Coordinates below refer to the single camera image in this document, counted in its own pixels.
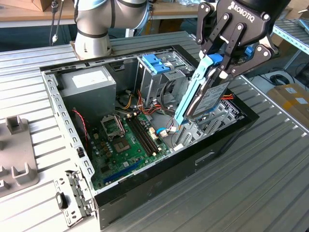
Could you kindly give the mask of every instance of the yellow wire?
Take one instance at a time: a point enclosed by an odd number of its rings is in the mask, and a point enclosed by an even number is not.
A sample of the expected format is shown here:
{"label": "yellow wire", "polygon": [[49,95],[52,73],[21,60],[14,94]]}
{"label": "yellow wire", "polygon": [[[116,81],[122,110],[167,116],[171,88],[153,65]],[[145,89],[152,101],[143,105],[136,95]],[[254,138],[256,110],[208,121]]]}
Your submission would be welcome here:
{"label": "yellow wire", "polygon": [[124,109],[124,110],[128,109],[131,105],[131,100],[132,100],[132,95],[130,95],[129,102],[127,103],[126,107],[124,107],[122,109]]}

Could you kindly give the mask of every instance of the aluminum table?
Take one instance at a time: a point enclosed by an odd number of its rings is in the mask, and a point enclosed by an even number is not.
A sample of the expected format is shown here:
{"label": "aluminum table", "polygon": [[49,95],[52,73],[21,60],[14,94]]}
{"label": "aluminum table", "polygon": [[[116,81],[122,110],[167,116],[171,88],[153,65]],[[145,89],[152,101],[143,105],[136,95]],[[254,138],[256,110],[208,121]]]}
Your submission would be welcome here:
{"label": "aluminum table", "polygon": [[[117,54],[180,44],[198,58],[186,32],[112,40]],[[53,179],[75,169],[39,67],[74,61],[70,45],[0,53],[0,123],[29,120],[40,181],[0,199],[3,231],[66,231]],[[303,128],[244,77],[230,89],[260,116],[222,156],[116,221],[107,232],[304,232],[309,225],[309,139]],[[87,218],[73,231],[96,231]]]}

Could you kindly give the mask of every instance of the screw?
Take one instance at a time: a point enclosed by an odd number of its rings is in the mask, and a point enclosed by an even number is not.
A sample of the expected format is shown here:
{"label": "screw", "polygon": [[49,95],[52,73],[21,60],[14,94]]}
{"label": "screw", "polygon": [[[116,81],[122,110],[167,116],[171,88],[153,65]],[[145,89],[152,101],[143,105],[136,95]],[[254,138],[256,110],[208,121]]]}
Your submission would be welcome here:
{"label": "screw", "polygon": [[269,20],[269,18],[270,18],[270,16],[269,16],[268,14],[265,14],[265,15],[263,16],[263,19],[264,19],[265,21]]}

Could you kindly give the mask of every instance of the robotiq logo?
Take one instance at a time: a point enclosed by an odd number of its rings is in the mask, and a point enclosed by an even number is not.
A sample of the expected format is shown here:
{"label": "robotiq logo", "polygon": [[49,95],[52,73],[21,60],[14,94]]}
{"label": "robotiq logo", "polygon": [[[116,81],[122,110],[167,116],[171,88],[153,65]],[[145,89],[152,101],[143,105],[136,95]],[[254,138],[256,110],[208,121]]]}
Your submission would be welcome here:
{"label": "robotiq logo", "polygon": [[251,15],[250,13],[246,12],[241,7],[237,6],[234,2],[231,2],[231,5],[228,7],[229,10],[234,10],[238,13],[240,13],[242,16],[244,16],[246,19],[248,19],[250,22],[254,22],[255,17]]}

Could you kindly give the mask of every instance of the ram slot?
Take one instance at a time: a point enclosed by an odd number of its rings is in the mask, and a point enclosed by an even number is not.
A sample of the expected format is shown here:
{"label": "ram slot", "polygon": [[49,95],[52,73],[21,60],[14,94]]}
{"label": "ram slot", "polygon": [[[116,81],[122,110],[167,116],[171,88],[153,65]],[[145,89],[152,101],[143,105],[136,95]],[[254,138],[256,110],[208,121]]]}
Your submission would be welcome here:
{"label": "ram slot", "polygon": [[140,121],[137,118],[134,118],[133,121],[135,122],[135,125],[139,128],[139,130],[142,132],[143,136],[146,138],[148,144],[153,149],[153,152],[158,152],[158,148],[156,147],[156,144],[154,141],[150,138],[144,127],[141,125]]}
{"label": "ram slot", "polygon": [[133,131],[134,135],[137,137],[139,143],[144,148],[148,156],[152,156],[154,152],[158,152],[156,145],[141,126],[138,119],[130,119],[127,121],[127,124]]}

